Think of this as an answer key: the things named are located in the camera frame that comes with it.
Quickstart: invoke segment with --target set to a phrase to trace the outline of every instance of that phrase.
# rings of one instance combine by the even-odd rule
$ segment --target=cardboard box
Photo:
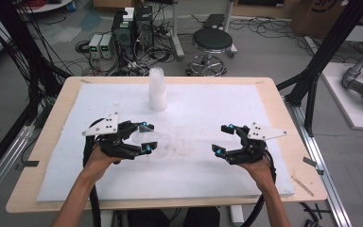
[[[131,8],[137,7],[138,0],[93,0],[95,8]]]
[[[300,0],[285,0],[281,8],[267,6],[242,5],[238,1],[233,6],[234,16],[260,16],[271,18],[288,18],[291,19]]]
[[[292,17],[290,27],[297,35],[325,38],[345,9],[345,1],[301,1]]]

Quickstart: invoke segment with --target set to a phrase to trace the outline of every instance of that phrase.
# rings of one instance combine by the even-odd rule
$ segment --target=wrist
[[[273,181],[258,181],[256,184],[263,194],[273,194],[274,192],[278,193],[278,189]]]
[[[78,181],[84,185],[90,186],[94,185],[96,181],[98,181],[98,178],[86,169],[83,169],[78,175]]]

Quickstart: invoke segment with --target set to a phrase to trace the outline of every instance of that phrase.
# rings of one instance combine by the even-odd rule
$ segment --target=hand
[[[270,164],[267,157],[263,157],[261,161],[252,164],[240,164],[245,168],[255,180],[259,190],[264,191],[274,186],[272,175],[270,173]]]
[[[95,144],[93,152],[88,159],[87,164],[81,171],[81,175],[91,178],[93,181],[98,181],[104,175],[106,169],[114,162],[120,162],[121,158],[109,157],[101,151],[98,143]]]

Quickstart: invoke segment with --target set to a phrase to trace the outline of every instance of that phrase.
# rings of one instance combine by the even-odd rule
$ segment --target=forearm
[[[78,226],[95,180],[80,173],[51,226]]]
[[[276,186],[269,185],[262,192],[267,205],[270,226],[291,226]]]

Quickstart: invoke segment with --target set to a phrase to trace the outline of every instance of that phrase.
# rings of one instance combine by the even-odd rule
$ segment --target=computer tower
[[[152,6],[137,8],[135,21],[139,33],[140,47],[144,49],[152,47],[154,45]]]
[[[137,55],[138,50],[138,45],[136,43],[137,29],[135,20],[124,21],[124,13],[125,11],[123,10],[116,12],[112,25],[114,47],[121,64],[128,63],[127,61],[124,62],[124,58],[126,58],[128,61],[135,61],[135,56]]]

